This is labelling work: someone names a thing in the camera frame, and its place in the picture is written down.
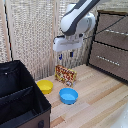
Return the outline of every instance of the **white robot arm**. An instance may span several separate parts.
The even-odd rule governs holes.
[[[95,17],[89,11],[95,5],[107,1],[109,0],[80,0],[76,4],[69,4],[60,25],[64,35],[54,39],[53,50],[61,52],[80,48],[84,33],[95,26]]]

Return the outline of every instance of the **yellow bowl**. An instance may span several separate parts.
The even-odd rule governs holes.
[[[37,82],[38,87],[43,94],[48,94],[52,91],[53,83],[49,80],[40,80]]]

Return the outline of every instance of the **blue bowl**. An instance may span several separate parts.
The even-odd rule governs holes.
[[[65,104],[74,104],[78,98],[78,93],[71,88],[63,88],[59,92],[60,100]]]

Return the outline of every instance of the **black storage bin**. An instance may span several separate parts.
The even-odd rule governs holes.
[[[19,61],[0,64],[0,128],[50,128],[51,105]]]

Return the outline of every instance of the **wooden floor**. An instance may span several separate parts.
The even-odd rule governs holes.
[[[54,80],[53,91],[45,95],[52,105],[51,128],[110,128],[128,102],[128,86],[91,67],[82,65],[77,71],[74,89],[79,97],[75,104],[60,101],[60,89],[67,87]]]

